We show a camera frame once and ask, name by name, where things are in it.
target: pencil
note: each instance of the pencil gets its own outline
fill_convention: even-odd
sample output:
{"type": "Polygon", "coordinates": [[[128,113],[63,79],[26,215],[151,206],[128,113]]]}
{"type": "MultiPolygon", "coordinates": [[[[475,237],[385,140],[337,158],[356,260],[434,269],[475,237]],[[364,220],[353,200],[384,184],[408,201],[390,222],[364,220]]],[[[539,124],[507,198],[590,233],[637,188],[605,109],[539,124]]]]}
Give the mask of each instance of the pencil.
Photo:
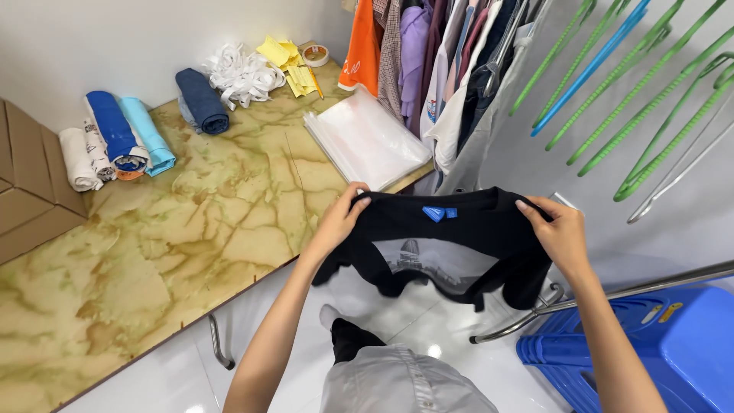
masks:
{"type": "Polygon", "coordinates": [[[316,75],[313,74],[313,71],[311,70],[311,67],[309,65],[306,65],[306,67],[308,68],[308,73],[311,73],[311,78],[313,79],[313,83],[316,85],[316,90],[319,92],[319,96],[321,96],[321,98],[323,99],[324,94],[321,93],[321,88],[319,87],[319,83],[316,81],[316,75]]]}

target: blue hanger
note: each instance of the blue hanger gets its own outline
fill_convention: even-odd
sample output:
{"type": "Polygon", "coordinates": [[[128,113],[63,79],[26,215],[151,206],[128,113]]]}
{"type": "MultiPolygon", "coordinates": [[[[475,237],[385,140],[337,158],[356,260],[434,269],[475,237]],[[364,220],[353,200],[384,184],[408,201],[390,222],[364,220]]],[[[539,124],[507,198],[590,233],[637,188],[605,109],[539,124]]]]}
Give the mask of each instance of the blue hanger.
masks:
{"type": "Polygon", "coordinates": [[[587,80],[589,80],[589,77],[591,77],[592,74],[594,74],[594,72],[609,57],[609,55],[611,55],[612,52],[617,49],[619,44],[627,37],[627,35],[630,34],[630,32],[632,32],[635,26],[637,26],[637,24],[647,13],[647,9],[645,7],[648,3],[650,3],[650,0],[642,0],[639,2],[639,4],[637,4],[635,10],[633,10],[629,17],[627,17],[627,20],[625,20],[625,22],[617,30],[617,32],[614,33],[611,39],[606,42],[601,51],[599,51],[592,62],[589,63],[589,66],[581,73],[581,75],[578,76],[571,87],[566,90],[566,93],[561,96],[561,98],[553,105],[553,107],[551,107],[545,117],[538,123],[538,126],[533,129],[533,132],[530,134],[530,136],[538,135],[538,133],[540,133],[540,131],[545,127],[545,125],[548,124],[551,118],[553,118],[553,116],[555,116],[556,113],[558,113],[558,111],[571,99],[571,96],[573,96],[573,94],[576,93],[581,88],[581,86],[586,83],[587,80]]]}

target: black pants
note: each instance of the black pants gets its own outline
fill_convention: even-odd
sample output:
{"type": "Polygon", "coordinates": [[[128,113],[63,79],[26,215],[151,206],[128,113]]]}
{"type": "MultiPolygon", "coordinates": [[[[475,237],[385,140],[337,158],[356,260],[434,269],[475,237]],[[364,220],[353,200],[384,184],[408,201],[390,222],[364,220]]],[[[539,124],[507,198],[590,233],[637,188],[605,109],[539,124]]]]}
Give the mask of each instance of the black pants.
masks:
{"type": "Polygon", "coordinates": [[[337,318],[331,325],[331,343],[334,345],[334,364],[352,361],[362,347],[386,345],[376,335],[343,318],[337,318]]]}

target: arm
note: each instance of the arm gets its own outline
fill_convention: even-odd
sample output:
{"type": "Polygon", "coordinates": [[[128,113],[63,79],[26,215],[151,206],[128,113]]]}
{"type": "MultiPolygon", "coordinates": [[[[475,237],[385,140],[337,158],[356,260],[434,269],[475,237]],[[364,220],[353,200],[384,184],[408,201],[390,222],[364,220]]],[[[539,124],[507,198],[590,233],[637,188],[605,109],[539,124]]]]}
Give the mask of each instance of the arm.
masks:
{"type": "Polygon", "coordinates": [[[538,211],[517,202],[517,208],[533,224],[538,240],[575,293],[602,409],[605,413],[667,413],[589,263],[584,214],[548,198],[527,198],[553,217],[552,222],[545,222],[538,211]]]}
{"type": "Polygon", "coordinates": [[[319,230],[304,248],[286,285],[237,365],[222,413],[267,412],[286,371],[311,280],[326,256],[344,241],[355,227],[359,214],[369,205],[370,198],[364,198],[349,210],[357,189],[369,190],[363,182],[352,182],[327,208],[319,230]]]}

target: tape roll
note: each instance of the tape roll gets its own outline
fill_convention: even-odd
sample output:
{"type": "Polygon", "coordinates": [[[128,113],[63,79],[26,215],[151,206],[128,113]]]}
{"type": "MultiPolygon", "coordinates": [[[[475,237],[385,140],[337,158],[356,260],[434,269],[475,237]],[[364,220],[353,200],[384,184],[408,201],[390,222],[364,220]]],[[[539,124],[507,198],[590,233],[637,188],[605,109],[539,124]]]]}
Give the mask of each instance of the tape roll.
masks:
{"type": "Polygon", "coordinates": [[[321,45],[308,46],[303,51],[303,61],[312,68],[326,65],[329,61],[329,49],[321,45]]]}

